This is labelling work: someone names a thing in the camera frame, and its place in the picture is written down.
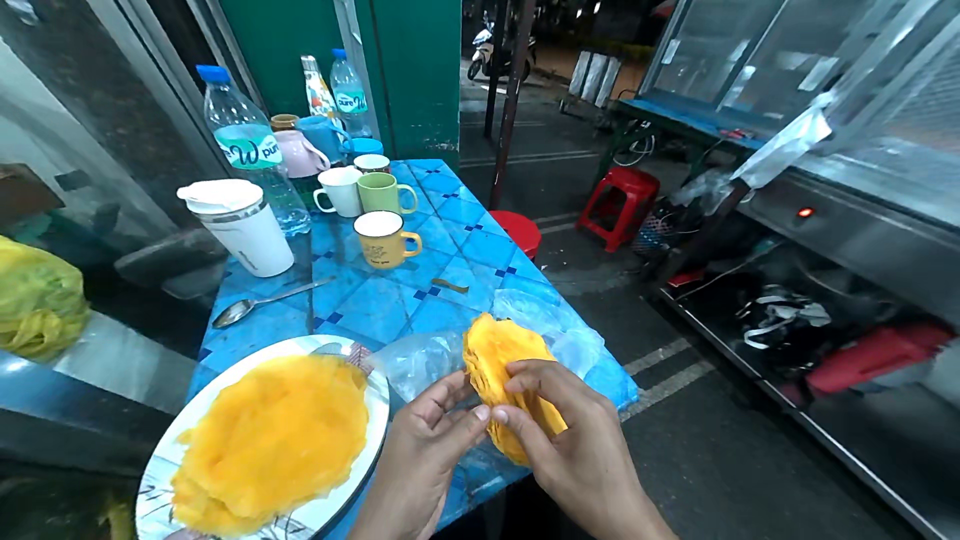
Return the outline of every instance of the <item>tile pattern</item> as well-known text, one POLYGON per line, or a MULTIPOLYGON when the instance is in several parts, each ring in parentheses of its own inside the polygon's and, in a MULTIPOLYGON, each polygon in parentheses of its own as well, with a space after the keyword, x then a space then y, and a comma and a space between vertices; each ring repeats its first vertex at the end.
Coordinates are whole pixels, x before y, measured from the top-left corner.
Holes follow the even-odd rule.
MULTIPOLYGON (((577 316, 445 163, 406 160, 394 161, 391 167, 397 181, 417 193, 416 211, 404 214, 403 220, 404 230, 422 237, 422 253, 391 270, 373 269, 363 259, 352 219, 316 213, 311 234, 291 242, 298 263, 287 272, 258 279, 231 260, 214 315, 242 298, 265 298, 329 276, 336 280, 260 306, 227 329, 209 329, 191 397, 244 356, 289 337, 330 333, 377 351, 412 333, 465 330, 473 318, 491 308, 493 293, 500 288, 524 290, 577 316), (437 286, 432 283, 435 278, 469 287, 468 292, 437 286)), ((411 201, 401 203, 409 206, 411 201)), ((587 382, 618 408, 637 401, 636 385, 609 354, 590 371, 587 382)), ((497 455, 478 449, 458 465, 441 525, 528 474, 520 467, 497 464, 497 455)), ((326 537, 346 536, 356 505, 326 537)))

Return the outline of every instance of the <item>green wall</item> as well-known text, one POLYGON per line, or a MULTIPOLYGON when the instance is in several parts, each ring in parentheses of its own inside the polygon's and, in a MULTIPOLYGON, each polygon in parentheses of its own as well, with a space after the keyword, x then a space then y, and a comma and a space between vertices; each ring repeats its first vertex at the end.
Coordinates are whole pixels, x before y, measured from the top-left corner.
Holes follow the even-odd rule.
POLYGON ((460 9, 458 1, 356 0, 377 124, 391 158, 441 159, 457 169, 460 9))
POLYGON ((267 115, 308 116, 300 55, 313 55, 329 83, 333 55, 343 48, 333 0, 223 0, 221 6, 267 115))
MULTIPOLYGON (((268 114, 308 114, 300 55, 315 56, 329 83, 330 49, 343 47, 333 1, 287 0, 266 9, 262 1, 222 0, 268 114)), ((456 170, 460 2, 355 0, 355 6, 387 155, 441 159, 456 170)))

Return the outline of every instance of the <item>white plate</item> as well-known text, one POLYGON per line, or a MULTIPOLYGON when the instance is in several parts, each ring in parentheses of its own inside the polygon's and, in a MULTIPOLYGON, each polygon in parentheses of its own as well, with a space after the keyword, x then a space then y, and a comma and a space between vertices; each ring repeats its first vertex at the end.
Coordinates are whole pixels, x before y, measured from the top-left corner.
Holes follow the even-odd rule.
MULTIPOLYGON (((170 486, 170 478, 180 467, 186 450, 186 446, 177 442, 177 437, 185 430, 197 425, 210 409, 213 400, 220 394, 220 390, 239 381, 260 362, 278 356, 309 354, 318 347, 332 343, 340 344, 344 355, 349 355, 353 340, 337 335, 306 335, 286 339, 261 349, 230 366, 183 408, 157 443, 154 455, 147 463, 143 478, 140 480, 140 489, 136 496, 136 530, 140 540, 162 540, 169 534, 184 528, 184 525, 174 520, 171 515, 173 489, 170 486)), ((353 460, 347 481, 331 490, 326 497, 305 503, 293 512, 274 519, 261 530, 243 538, 308 540, 349 502, 373 467, 387 432, 390 393, 387 378, 382 373, 374 370, 367 377, 364 403, 370 414, 370 420, 367 423, 367 445, 353 460)))

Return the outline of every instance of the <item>pavement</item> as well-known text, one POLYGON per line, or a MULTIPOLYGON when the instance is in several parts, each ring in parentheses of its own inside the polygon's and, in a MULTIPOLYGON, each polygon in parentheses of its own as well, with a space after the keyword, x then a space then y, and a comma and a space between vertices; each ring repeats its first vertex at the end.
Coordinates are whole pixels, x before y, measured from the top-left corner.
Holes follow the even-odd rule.
MULTIPOLYGON (((467 65, 459 174, 487 204, 495 156, 482 133, 488 82, 467 81, 467 65)), ((671 527, 688 539, 918 538, 689 326, 645 301, 639 260, 629 249, 608 254, 598 237, 574 229, 609 136, 588 120, 560 114, 563 95, 561 86, 536 75, 521 87, 500 208, 538 222, 543 241, 536 264, 645 391, 621 419, 640 481, 671 527)), ((502 103, 498 96, 497 122, 502 103)), ((639 166, 660 178, 666 192, 686 174, 685 165, 671 161, 639 166)), ((512 492, 508 501, 522 494, 524 518, 556 515, 531 480, 512 492)), ((502 538, 515 536, 511 524, 522 521, 510 514, 508 507, 502 538)), ((559 524, 556 537, 586 537, 564 518, 551 519, 559 524)), ((477 515, 461 522, 439 536, 474 537, 485 523, 477 515)))

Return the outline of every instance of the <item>metal spoon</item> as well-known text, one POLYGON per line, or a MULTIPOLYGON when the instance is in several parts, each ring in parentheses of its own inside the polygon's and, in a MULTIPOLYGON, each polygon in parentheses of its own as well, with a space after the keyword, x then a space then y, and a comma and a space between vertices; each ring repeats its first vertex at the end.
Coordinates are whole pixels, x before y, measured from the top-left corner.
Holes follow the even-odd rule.
POLYGON ((235 304, 231 304, 229 307, 227 307, 227 309, 224 309, 224 311, 223 311, 222 313, 220 313, 219 315, 217 315, 217 318, 216 318, 216 319, 213 319, 213 325, 212 325, 212 326, 213 326, 213 328, 215 328, 215 329, 226 328, 226 327, 232 325, 233 323, 239 321, 240 319, 246 317, 246 316, 247 316, 247 313, 250 313, 251 311, 253 311, 253 308, 256 307, 257 305, 266 304, 266 303, 268 303, 268 302, 273 302, 273 301, 276 301, 276 300, 280 300, 281 298, 286 298, 286 297, 288 297, 288 296, 293 296, 293 295, 295 295, 295 294, 297 294, 297 293, 300 293, 300 292, 303 292, 303 291, 305 291, 305 290, 310 290, 310 289, 312 289, 313 287, 319 287, 320 285, 327 284, 327 283, 332 282, 333 280, 336 280, 336 279, 337 279, 336 276, 330 276, 329 278, 323 278, 322 280, 317 280, 317 281, 315 281, 315 282, 308 283, 308 284, 303 285, 303 286, 299 286, 299 287, 297 287, 297 288, 295 288, 295 289, 293 289, 293 290, 288 290, 287 292, 282 292, 282 293, 280 293, 280 294, 278 294, 278 295, 276 295, 276 296, 273 296, 273 297, 271 297, 271 298, 264 298, 263 300, 251 300, 251 299, 249 299, 249 298, 245 298, 245 299, 243 299, 243 300, 241 300, 241 301, 239 301, 239 302, 237 302, 237 303, 235 303, 235 304))

